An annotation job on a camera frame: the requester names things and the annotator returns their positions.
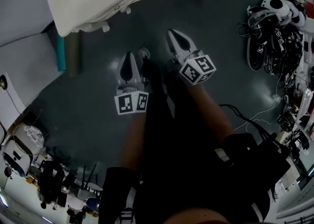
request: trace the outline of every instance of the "human leg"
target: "human leg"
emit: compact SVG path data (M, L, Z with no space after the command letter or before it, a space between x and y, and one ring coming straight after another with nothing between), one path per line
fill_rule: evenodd
M192 128L203 129L204 120L189 94L184 81L173 73L165 75L167 92L175 104L175 121L179 125L189 125Z
M162 76L158 66L149 57L143 57L142 75L150 82L152 92L148 98L142 163L143 176L149 176L163 166L160 160L167 152L169 132L173 118L163 91Z

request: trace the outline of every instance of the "chair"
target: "chair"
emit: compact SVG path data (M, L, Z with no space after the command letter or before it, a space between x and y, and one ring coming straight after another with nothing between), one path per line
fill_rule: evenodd
M74 185L74 182L75 182L75 174L73 173L69 173L65 180L63 181L62 185L66 188L66 189L69 189L71 186Z
M86 166L84 166L84 170L83 170L83 178L82 178L82 184L80 186L80 189L78 191L78 198L81 200L87 200L89 198L97 198L98 195L95 193L92 193L88 190L88 183L91 180L91 177L93 175L93 172L96 168L97 163L95 163L91 173L89 174L89 177L87 179L87 181L85 182L85 170L86 170Z

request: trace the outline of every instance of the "white chair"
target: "white chair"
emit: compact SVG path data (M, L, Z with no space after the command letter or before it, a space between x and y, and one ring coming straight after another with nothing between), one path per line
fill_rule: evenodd
M78 198L81 200L88 200L89 198L97 198L95 193L92 193L88 190L79 189Z

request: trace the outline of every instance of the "blue object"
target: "blue object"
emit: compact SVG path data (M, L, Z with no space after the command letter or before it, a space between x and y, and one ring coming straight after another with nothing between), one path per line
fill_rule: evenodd
M86 201L86 205L94 211L97 211L97 203L98 203L98 199L97 198L89 198Z
M65 51L64 51L64 38L58 34L58 45L57 45L57 64L58 71L66 70L65 64Z

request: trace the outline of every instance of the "white box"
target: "white box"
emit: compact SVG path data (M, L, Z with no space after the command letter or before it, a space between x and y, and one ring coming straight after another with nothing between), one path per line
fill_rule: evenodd
M134 91L114 97L118 115L146 112L148 93Z
M191 84L197 85L205 82L215 71L216 68L210 57L205 55L186 60L180 74Z

